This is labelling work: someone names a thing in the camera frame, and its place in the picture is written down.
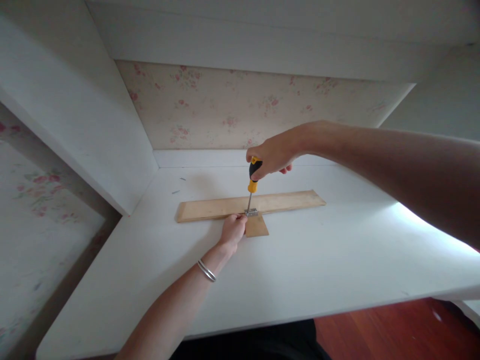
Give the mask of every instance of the screwdriver shaft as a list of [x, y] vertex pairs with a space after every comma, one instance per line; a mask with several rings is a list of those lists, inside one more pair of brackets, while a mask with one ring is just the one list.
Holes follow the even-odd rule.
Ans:
[[250, 193], [250, 198], [248, 199], [248, 206], [246, 208], [246, 215], [249, 215], [250, 212], [250, 202], [252, 201], [252, 193]]

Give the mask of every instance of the screwdriver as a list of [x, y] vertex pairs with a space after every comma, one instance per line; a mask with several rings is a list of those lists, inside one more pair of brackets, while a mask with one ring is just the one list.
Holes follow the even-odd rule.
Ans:
[[262, 166], [263, 161], [261, 161], [258, 157], [253, 156], [251, 158], [251, 163], [250, 163], [250, 184], [248, 185], [248, 191], [250, 192], [250, 198], [248, 199], [248, 207], [246, 208], [246, 216], [249, 216], [250, 212], [250, 202], [252, 201], [252, 194], [257, 192], [257, 181], [252, 180], [252, 174], [256, 172], [260, 167]]

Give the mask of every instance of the wooden floor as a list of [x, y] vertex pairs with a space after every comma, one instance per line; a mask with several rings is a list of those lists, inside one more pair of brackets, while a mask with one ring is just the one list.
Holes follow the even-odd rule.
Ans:
[[332, 360], [480, 359], [480, 330], [432, 298], [315, 319]]

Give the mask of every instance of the white desk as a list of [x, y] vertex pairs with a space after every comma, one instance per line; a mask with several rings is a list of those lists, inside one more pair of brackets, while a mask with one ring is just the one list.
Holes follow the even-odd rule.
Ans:
[[[222, 163], [202, 163], [193, 153], [176, 153], [175, 166]], [[215, 154], [223, 159], [226, 152]], [[179, 203], [248, 195], [245, 152], [238, 156], [242, 166], [159, 169], [133, 215], [121, 219], [48, 331], [37, 351], [39, 360], [104, 355], [122, 347], [157, 296], [220, 236], [221, 220], [176, 223]], [[300, 165], [289, 175], [272, 174], [260, 181], [258, 194], [314, 189], [327, 205], [265, 215], [270, 236], [240, 243], [212, 286], [190, 336], [480, 284], [480, 254], [350, 171], [320, 163], [325, 165]]]

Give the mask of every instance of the silver bangle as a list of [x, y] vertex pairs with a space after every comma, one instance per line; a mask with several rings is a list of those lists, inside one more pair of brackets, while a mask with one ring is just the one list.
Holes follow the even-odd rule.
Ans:
[[211, 272], [208, 267], [205, 266], [204, 262], [202, 261], [202, 259], [198, 260], [197, 262], [198, 264], [198, 267], [205, 273], [206, 277], [210, 279], [210, 281], [212, 283], [214, 283], [215, 281], [217, 281], [217, 278], [215, 277], [214, 273]]

